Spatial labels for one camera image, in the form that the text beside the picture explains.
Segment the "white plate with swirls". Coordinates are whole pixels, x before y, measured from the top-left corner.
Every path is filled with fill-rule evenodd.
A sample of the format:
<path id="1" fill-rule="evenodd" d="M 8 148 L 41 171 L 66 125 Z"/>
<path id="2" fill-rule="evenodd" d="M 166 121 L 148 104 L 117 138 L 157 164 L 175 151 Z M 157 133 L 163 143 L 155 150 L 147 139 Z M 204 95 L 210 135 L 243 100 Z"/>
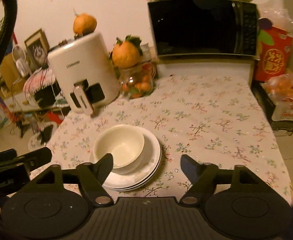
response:
<path id="1" fill-rule="evenodd" d="M 103 183 L 107 189 L 114 191 L 135 190 L 146 184 L 159 168 L 162 153 L 158 139 L 147 129 L 136 127 L 139 128 L 145 139 L 142 162 L 130 173 L 116 174 L 111 172 Z"/>

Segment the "cream bowl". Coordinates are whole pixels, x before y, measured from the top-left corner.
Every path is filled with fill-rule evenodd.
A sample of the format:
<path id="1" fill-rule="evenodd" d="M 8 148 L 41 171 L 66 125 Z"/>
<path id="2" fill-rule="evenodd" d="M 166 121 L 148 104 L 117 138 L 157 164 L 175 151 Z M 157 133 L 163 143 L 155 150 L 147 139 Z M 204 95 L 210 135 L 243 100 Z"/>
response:
<path id="1" fill-rule="evenodd" d="M 113 157 L 113 171 L 126 173 L 140 164 L 145 139 L 136 126 L 115 125 L 100 133 L 93 144 L 90 160 L 99 161 L 104 155 Z"/>

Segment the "white bowl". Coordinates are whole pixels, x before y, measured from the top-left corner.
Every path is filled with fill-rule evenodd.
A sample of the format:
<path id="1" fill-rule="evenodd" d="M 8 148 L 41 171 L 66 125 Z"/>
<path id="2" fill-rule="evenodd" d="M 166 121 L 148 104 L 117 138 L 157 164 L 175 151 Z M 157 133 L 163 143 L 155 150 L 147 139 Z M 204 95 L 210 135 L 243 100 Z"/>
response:
<path id="1" fill-rule="evenodd" d="M 129 164 L 122 165 L 122 166 L 113 165 L 112 172 L 116 174 L 130 173 L 141 164 L 142 159 L 143 159 L 143 156 L 140 155 L 137 159 L 135 159 L 133 162 L 130 162 Z"/>

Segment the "floral tablecloth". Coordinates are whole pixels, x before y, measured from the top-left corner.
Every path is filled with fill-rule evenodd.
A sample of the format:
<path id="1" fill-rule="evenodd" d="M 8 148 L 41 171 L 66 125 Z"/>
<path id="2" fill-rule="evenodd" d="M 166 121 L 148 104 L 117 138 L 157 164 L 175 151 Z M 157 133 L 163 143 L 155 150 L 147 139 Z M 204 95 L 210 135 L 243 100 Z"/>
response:
<path id="1" fill-rule="evenodd" d="M 51 137 L 52 162 L 74 168 L 89 161 L 98 135 L 114 125 L 140 126 L 156 136 L 162 159 L 158 172 L 134 191 L 110 191 L 113 198 L 180 198 L 191 183 L 181 155 L 222 169 L 245 165 L 286 201 L 290 177 L 273 131 L 247 82 L 239 77 L 170 76 L 150 96 L 119 98 L 98 116 L 69 112 Z"/>

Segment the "dark cardboard box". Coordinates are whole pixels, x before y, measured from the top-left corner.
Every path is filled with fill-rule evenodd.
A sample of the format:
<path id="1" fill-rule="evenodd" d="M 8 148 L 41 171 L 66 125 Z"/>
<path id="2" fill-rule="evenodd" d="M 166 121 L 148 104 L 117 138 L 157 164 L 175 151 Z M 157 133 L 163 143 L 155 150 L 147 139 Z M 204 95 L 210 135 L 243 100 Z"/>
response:
<path id="1" fill-rule="evenodd" d="M 293 134 L 293 102 L 274 103 L 262 87 L 262 83 L 253 81 L 251 84 L 258 104 L 262 108 L 275 136 L 289 136 Z"/>

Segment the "glass jar of oranges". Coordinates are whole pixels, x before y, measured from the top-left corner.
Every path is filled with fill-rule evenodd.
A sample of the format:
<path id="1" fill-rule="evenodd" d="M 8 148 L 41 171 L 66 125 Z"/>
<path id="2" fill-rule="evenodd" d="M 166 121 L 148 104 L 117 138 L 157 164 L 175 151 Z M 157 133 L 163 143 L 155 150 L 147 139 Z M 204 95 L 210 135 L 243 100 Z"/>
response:
<path id="1" fill-rule="evenodd" d="M 141 64 L 119 69 L 119 83 L 121 95 L 127 99 L 142 98 L 153 92 L 153 78 Z"/>

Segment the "white air fryer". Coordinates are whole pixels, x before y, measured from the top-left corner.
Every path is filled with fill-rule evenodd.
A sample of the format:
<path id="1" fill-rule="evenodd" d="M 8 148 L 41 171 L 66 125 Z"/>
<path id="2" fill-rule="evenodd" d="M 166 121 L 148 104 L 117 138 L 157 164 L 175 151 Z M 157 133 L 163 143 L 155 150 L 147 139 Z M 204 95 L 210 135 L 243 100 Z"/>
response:
<path id="1" fill-rule="evenodd" d="M 116 99 L 120 85 L 100 32 L 63 44 L 48 54 L 48 64 L 72 111 L 94 115 Z"/>

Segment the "plastic bag of kumquats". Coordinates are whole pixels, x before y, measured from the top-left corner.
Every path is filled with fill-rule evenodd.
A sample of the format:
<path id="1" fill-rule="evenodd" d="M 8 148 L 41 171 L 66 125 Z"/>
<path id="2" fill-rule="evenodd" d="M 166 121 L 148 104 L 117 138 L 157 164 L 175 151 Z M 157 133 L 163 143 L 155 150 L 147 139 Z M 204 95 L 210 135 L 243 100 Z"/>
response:
<path id="1" fill-rule="evenodd" d="M 293 73 L 272 77 L 262 87 L 274 103 L 293 102 Z"/>

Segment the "framed picture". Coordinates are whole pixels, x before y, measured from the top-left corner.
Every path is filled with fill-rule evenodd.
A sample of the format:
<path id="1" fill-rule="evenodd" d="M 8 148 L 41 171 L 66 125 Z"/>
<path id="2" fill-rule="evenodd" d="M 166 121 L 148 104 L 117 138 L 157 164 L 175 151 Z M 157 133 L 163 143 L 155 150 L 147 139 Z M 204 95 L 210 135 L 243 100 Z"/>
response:
<path id="1" fill-rule="evenodd" d="M 37 68 L 42 68 L 47 65 L 47 55 L 50 46 L 45 32 L 42 29 L 29 36 L 24 41 L 24 45 Z"/>

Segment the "large pomelo with leaves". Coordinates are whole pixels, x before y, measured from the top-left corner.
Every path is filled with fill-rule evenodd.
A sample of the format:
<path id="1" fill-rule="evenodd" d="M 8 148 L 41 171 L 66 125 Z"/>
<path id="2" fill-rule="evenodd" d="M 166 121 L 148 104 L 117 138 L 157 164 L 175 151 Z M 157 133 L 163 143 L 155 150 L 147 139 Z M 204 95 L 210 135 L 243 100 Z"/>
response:
<path id="1" fill-rule="evenodd" d="M 119 69 L 127 69 L 138 64 L 143 55 L 141 42 L 138 36 L 127 35 L 123 40 L 117 38 L 110 54 L 113 65 Z"/>

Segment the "stacked white cups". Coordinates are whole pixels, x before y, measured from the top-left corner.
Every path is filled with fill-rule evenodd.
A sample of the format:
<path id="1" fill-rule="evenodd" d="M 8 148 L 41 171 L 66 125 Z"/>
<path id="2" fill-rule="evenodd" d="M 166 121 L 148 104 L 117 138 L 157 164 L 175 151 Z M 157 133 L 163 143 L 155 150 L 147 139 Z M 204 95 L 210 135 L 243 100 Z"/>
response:
<path id="1" fill-rule="evenodd" d="M 140 62 L 141 63 L 150 62 L 152 60 L 152 56 L 151 56 L 151 49 L 149 47 L 149 44 L 148 43 L 142 44 L 140 48 L 142 50 L 142 56 L 140 58 Z"/>

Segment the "red gift box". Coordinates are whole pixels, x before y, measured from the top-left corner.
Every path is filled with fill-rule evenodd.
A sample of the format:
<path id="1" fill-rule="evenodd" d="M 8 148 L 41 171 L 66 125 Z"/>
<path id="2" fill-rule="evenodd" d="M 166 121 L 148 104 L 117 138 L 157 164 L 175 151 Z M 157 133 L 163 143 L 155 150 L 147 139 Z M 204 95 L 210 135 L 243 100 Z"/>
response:
<path id="1" fill-rule="evenodd" d="M 259 20 L 257 57 L 253 79 L 265 82 L 285 73 L 293 44 L 292 35 L 273 25 L 268 18 Z"/>

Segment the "black microwave oven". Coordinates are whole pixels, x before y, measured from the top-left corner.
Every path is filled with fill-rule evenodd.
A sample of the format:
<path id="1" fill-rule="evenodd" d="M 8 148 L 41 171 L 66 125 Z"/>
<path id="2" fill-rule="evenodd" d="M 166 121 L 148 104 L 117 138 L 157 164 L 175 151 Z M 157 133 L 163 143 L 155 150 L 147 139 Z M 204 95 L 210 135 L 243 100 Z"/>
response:
<path id="1" fill-rule="evenodd" d="M 158 56 L 256 55 L 258 9 L 240 0 L 148 3 Z"/>

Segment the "orange on air fryer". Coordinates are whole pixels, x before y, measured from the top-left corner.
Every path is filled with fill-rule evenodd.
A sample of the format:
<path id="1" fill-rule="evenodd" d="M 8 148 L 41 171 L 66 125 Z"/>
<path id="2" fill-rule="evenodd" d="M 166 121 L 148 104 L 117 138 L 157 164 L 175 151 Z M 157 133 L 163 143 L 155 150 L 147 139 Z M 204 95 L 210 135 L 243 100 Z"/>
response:
<path id="1" fill-rule="evenodd" d="M 87 35 L 93 33 L 96 28 L 97 19 L 86 13 L 77 15 L 73 22 L 73 32 L 77 35 Z"/>

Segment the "clear plastic bag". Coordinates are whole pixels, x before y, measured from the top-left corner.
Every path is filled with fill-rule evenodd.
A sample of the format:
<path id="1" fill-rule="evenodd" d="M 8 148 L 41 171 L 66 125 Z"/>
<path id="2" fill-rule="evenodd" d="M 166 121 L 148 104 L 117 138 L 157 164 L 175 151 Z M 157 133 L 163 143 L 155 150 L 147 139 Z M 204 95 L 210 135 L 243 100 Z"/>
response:
<path id="1" fill-rule="evenodd" d="M 293 19 L 289 11 L 283 7 L 279 0 L 269 0 L 258 5 L 261 18 L 267 18 L 276 28 L 289 33 L 293 31 Z"/>

